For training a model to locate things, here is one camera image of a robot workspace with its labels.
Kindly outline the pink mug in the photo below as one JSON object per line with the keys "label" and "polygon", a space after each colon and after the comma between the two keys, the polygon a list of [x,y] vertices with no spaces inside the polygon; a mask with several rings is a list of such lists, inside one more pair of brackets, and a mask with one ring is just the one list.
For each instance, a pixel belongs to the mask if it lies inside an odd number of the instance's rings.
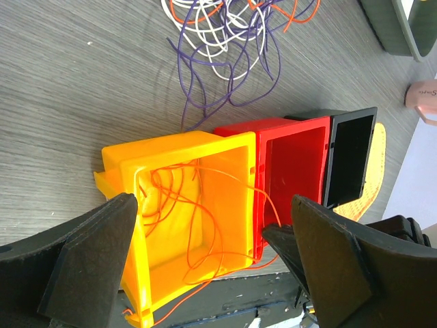
{"label": "pink mug", "polygon": [[436,126],[436,80],[424,80],[412,83],[406,90],[404,104],[414,109],[425,124]]}

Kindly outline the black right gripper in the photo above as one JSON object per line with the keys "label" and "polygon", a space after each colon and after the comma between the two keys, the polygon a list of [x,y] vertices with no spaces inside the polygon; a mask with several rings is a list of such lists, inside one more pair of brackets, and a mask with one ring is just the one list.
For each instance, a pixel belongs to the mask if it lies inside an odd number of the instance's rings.
{"label": "black right gripper", "polygon": [[422,232],[420,225],[412,217],[396,215],[382,221],[368,223],[367,226],[405,241],[431,247],[429,237]]}

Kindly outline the black plastic bin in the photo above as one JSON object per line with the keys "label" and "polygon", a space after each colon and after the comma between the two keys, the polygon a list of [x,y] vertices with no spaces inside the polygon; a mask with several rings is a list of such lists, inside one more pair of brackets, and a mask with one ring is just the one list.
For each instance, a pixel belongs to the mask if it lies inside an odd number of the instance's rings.
{"label": "black plastic bin", "polygon": [[333,209],[362,196],[377,112],[377,107],[354,111],[315,109],[284,117],[296,121],[330,118],[323,206]]}

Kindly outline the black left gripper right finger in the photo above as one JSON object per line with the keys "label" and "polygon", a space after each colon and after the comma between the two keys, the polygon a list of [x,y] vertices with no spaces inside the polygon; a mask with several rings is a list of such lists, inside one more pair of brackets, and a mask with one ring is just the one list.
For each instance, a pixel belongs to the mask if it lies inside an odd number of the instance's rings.
{"label": "black left gripper right finger", "polygon": [[300,195],[293,229],[320,327],[435,327],[436,249]]}

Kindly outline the woven orange basket tray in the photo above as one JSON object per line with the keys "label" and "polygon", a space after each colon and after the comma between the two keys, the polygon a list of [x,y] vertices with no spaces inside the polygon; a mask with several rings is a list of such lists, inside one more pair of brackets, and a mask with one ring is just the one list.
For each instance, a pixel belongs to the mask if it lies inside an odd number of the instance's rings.
{"label": "woven orange basket tray", "polygon": [[386,129],[382,123],[377,122],[369,151],[363,194],[357,200],[334,208],[333,211],[336,214],[353,221],[359,221],[374,203],[381,190],[384,180],[385,159]]}

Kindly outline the red plastic bin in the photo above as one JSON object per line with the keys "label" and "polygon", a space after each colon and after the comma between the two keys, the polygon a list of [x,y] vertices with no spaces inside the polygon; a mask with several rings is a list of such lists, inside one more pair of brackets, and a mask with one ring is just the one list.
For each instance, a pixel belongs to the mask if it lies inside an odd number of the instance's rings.
{"label": "red plastic bin", "polygon": [[266,118],[214,129],[222,137],[245,132],[255,133],[256,140],[253,248],[255,259],[261,260],[267,245],[263,228],[271,223],[292,224],[295,195],[322,201],[330,118]]}

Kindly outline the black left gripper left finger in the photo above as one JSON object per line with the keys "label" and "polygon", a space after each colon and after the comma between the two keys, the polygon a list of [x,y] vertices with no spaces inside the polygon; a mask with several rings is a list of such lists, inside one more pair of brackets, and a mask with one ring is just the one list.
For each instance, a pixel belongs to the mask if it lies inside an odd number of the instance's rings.
{"label": "black left gripper left finger", "polygon": [[1,246],[2,327],[108,327],[137,216],[134,195]]}

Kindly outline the dark green tray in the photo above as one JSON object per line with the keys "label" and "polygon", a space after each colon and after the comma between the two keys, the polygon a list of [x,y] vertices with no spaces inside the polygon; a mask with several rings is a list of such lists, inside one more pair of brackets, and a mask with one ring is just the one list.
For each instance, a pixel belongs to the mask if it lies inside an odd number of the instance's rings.
{"label": "dark green tray", "polygon": [[361,1],[382,48],[422,62],[436,43],[435,1]]}

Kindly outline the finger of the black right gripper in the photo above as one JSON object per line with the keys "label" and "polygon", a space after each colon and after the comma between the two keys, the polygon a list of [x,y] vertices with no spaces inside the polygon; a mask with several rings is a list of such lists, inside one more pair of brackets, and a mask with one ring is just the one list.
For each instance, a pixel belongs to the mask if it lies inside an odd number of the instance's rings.
{"label": "finger of the black right gripper", "polygon": [[300,258],[296,236],[292,225],[267,225],[262,230],[262,237],[282,259],[302,291],[309,297],[309,287]]}

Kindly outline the yellow plastic bin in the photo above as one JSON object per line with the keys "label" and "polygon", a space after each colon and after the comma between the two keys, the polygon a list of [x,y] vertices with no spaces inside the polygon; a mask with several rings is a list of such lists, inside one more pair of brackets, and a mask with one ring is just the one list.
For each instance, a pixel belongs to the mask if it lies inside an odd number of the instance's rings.
{"label": "yellow plastic bin", "polygon": [[153,327],[157,309],[252,264],[255,151],[254,133],[203,131],[102,149],[97,188],[138,203],[121,282],[130,325]]}

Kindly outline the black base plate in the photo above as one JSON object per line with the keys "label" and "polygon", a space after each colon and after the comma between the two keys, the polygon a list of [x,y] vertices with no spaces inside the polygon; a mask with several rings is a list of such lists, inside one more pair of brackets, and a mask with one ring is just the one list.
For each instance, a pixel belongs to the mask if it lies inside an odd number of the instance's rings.
{"label": "black base plate", "polygon": [[306,300],[289,272],[220,279],[157,326],[297,327]]}

